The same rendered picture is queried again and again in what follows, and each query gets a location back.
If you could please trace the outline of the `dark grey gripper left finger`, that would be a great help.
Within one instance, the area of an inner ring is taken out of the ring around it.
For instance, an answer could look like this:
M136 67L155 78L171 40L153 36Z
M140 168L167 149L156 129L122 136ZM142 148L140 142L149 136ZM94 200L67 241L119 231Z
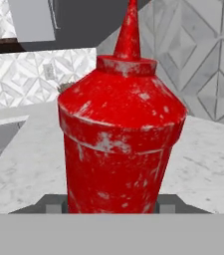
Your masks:
M66 194L45 194L37 203L20 208L18 214L63 214L68 212L68 196Z

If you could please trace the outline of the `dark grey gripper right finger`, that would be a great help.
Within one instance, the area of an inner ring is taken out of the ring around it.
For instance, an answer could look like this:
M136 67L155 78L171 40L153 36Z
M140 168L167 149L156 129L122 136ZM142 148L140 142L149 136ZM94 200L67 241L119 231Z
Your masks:
M155 203L155 212L158 214L208 214L206 210L186 204L176 194L159 194Z

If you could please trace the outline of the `red condiment bottle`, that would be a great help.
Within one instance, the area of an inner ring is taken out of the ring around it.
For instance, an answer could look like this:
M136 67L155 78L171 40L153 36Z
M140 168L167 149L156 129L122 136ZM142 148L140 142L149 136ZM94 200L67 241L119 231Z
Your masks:
M58 97L72 213L150 213L187 109L140 54L137 0L114 51Z

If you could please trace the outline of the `grey cabinet door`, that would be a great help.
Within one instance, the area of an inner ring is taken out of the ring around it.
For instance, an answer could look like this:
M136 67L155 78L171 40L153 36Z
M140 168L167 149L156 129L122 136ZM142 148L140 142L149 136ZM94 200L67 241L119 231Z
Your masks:
M8 0L8 3L19 42L56 40L59 27L54 0Z

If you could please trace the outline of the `white wall outlet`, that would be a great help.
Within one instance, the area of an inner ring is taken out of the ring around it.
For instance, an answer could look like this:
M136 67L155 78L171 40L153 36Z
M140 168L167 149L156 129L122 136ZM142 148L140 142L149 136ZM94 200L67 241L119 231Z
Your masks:
M46 80L55 80L55 72L52 64L45 64L43 66L44 75Z

